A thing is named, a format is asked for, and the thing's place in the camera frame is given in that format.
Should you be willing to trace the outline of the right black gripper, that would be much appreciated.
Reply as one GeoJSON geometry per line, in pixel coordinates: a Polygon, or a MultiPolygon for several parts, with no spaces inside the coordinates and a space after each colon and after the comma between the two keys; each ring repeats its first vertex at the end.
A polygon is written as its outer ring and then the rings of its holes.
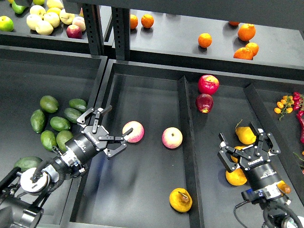
{"type": "Polygon", "coordinates": [[[252,122],[249,127],[256,136],[256,141],[243,149],[248,159],[240,157],[238,163],[232,161],[230,156],[234,148],[228,144],[223,133],[218,135],[221,140],[218,157],[228,172],[241,168],[251,189],[259,190],[282,180],[272,163],[263,159],[266,156],[279,155],[281,150],[272,133],[264,132],[252,122]],[[253,151],[259,158],[253,160],[253,151]]]}

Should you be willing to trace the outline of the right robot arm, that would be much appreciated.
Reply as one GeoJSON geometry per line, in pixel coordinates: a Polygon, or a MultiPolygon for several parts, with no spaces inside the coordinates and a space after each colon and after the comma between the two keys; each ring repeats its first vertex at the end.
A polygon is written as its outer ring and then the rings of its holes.
{"type": "Polygon", "coordinates": [[[243,191],[242,204],[258,204],[263,211],[264,228],[302,228],[304,218],[296,215],[289,205],[286,189],[280,186],[281,176],[272,165],[270,157],[278,155],[281,151],[272,133],[266,133],[263,129],[249,124],[256,139],[254,142],[241,150],[229,146],[223,133],[218,157],[228,172],[241,169],[250,185],[250,189],[243,191]]]}

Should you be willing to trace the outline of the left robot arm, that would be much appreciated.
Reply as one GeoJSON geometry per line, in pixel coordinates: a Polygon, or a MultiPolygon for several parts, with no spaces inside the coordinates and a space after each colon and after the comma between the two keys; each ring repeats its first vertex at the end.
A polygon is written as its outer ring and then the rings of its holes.
{"type": "Polygon", "coordinates": [[[126,149],[128,129],[121,136],[111,136],[102,126],[102,117],[111,111],[89,108],[76,122],[83,129],[65,143],[66,152],[54,148],[56,157],[42,161],[38,167],[22,172],[13,168],[0,182],[0,226],[2,228],[35,228],[42,215],[42,206],[65,180],[82,176],[87,163],[99,152],[108,159],[126,149]]]}

